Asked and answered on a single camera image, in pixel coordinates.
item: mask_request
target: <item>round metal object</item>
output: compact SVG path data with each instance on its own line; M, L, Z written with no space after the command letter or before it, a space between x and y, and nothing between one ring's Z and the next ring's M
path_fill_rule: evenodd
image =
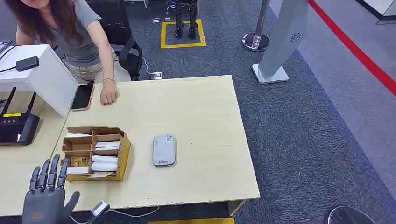
M340 206L330 212L326 224L375 224L375 222L358 209Z
M254 52L265 51L269 45L269 41L266 35L256 35L255 33L246 34L242 39L245 48Z

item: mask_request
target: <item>black cable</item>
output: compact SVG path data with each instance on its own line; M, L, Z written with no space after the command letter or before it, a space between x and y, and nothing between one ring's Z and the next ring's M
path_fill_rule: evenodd
M13 46L11 49L9 49L9 50L7 50L6 52L4 52L4 54L0 57L0 61L3 59L3 57L8 53L8 52L10 52L12 49L14 49L16 46L18 46L18 45L15 45L15 46Z
M9 70L12 70L12 69L15 69L15 68L16 68L16 66L14 66L14 67L12 67L12 68L9 68L9 69L1 70L0 73L5 72L5 71L9 71Z

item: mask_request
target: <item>white cable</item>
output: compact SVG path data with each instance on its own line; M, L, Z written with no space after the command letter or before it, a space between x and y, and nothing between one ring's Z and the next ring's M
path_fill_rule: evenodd
M71 217L71 216L69 216L69 217L73 220L73 222L75 222L77 224L86 224L87 223L87 222L80 223L80 222L77 222L75 219L73 219L73 217Z
M154 73L149 72L149 66L147 65L146 59L145 59L144 57L143 57L143 60L144 60L144 64L146 65L146 72L147 72L148 74L150 74L150 75L154 75Z
M166 3L167 5L168 5L168 7L166 8L166 11L168 12L169 11L169 9L171 8L171 9L176 9L176 2L173 2L173 1L167 1L167 3ZM188 3L182 3L182 8L184 8L185 6L190 6L190 4L188 4Z
M108 210L105 213L108 213L108 212L112 211L112 212L119 213L119 214L122 214L122 215L130 216L130 217L134 217L134 218L139 218L139 217L143 217L143 216L147 216L147 215L153 214L154 212L158 211L159 209L160 209L160 206L158 206L157 209L154 210L154 211L151 211L151 212L143 214L143 215L138 215L138 216L134 216L134 215L130 215L130 214L127 214L127 213L124 213L124 212L114 211L114 210Z
M147 216L147 215L153 214L154 212L158 211L159 209L160 209L160 206L158 206L157 209L155 209L154 211L151 211L151 212L143 214L143 215L138 215L138 216L130 215L130 214L127 214L127 213L124 213L124 212L120 212L120 211L115 211L115 210L108 210L108 211L105 212L105 214L110 212L110 211L112 211L112 212L119 213L119 214L122 214L122 215L126 215L126 216L129 216L129 217L139 218L139 217L143 217L143 216ZM70 218L73 220L73 222L75 222L77 224L86 224L87 223L87 222L84 222L84 223L77 222L72 216L70 216Z

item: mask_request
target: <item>black robotic finger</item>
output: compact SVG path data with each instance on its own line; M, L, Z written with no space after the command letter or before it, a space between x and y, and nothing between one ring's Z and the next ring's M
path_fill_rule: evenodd
M62 161L61 171L59 172L59 177L58 177L57 188L64 188L64 183L66 182L66 171L67 171L68 162L69 161L66 158Z
M57 180L58 162L59 162L59 154L56 154L54 158L52 158L51 169L49 170L48 187L55 186L55 181Z
M78 191L74 192L71 195L70 201L65 205L65 207L63 209L63 220L64 220L64 222L66 222L66 220L69 219L69 216L73 212L74 207L77 205L77 202L78 202L79 198L80 198L80 192L78 192Z
M40 167L36 167L33 170L32 178L30 179L29 192L30 191L34 192L34 190L37 188L39 173L40 173Z
M38 188L45 188L47 186L48 179L48 167L50 166L51 160L47 159L41 168L41 173L38 181Z

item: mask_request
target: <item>red line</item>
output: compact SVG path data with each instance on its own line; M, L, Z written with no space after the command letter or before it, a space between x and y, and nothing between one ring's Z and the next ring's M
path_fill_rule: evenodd
M396 96L396 82L384 70L382 70L373 60L371 60L352 40L349 38L323 9L314 1L308 0L309 4L322 18L333 33L344 43L353 55L390 91Z

